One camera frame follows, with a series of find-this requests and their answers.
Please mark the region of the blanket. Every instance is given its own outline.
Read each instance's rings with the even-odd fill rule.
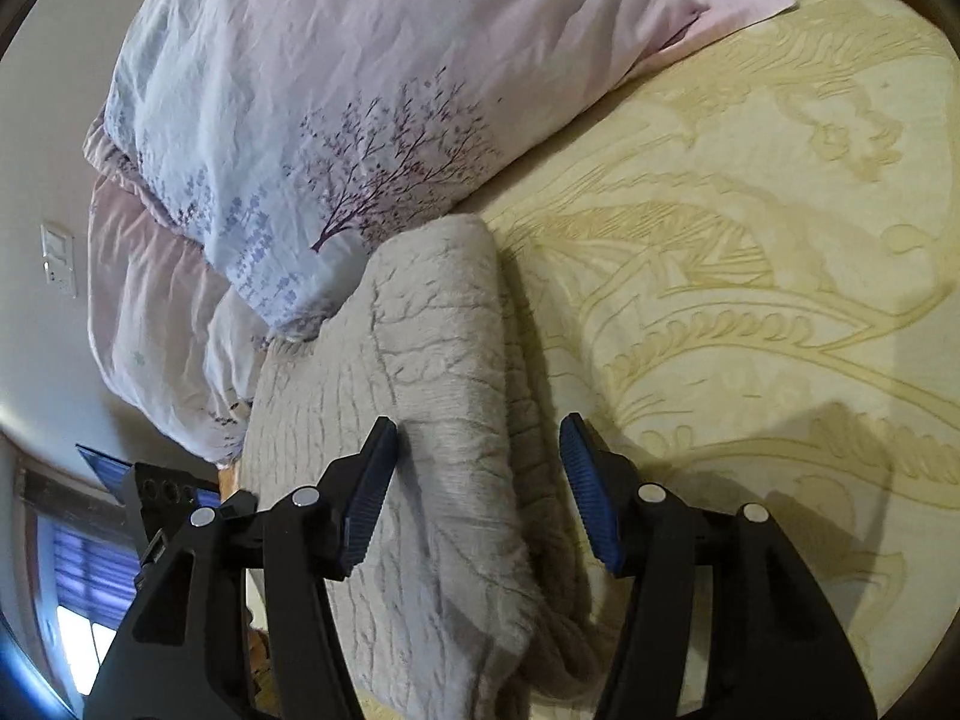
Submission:
[[[315,341],[274,342],[240,485],[272,506],[354,453],[378,415],[403,455],[367,559],[329,584],[354,683],[424,720],[518,719],[530,690],[584,693],[599,667],[559,461],[478,218],[390,240]]]

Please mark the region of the bed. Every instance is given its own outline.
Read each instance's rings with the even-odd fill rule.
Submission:
[[[548,432],[579,410],[693,500],[704,480],[714,505],[764,500],[881,710],[957,612],[959,83],[899,1],[800,0],[611,95],[460,209],[496,234]],[[588,560],[612,644],[625,589]],[[909,691],[889,716],[924,706]]]

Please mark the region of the silver screw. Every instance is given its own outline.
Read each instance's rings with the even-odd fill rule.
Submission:
[[[743,515],[750,522],[766,522],[770,519],[770,512],[758,503],[748,503],[743,507]]]
[[[209,525],[217,518],[216,512],[209,507],[203,507],[203,509],[196,509],[193,514],[190,514],[190,524],[195,528],[203,528],[205,525]]]
[[[660,485],[641,485],[637,495],[647,503],[663,503],[666,500],[666,490]]]
[[[300,488],[294,493],[294,506],[313,506],[319,500],[317,488]]]

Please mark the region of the wall switch plate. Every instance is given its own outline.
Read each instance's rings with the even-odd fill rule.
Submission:
[[[77,296],[77,279],[73,271],[66,268],[61,262],[50,257],[43,258],[43,272],[47,277],[47,284],[54,287],[68,298]]]
[[[47,284],[62,295],[75,298],[77,279],[73,269],[73,236],[64,228],[45,221],[40,225],[40,242]]]

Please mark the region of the embossed pattern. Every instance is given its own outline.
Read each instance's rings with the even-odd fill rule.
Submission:
[[[899,1],[799,1],[600,103],[467,210],[545,432],[579,410],[692,504],[764,501],[882,710],[957,612],[960,63]],[[581,547],[609,655],[629,583]]]

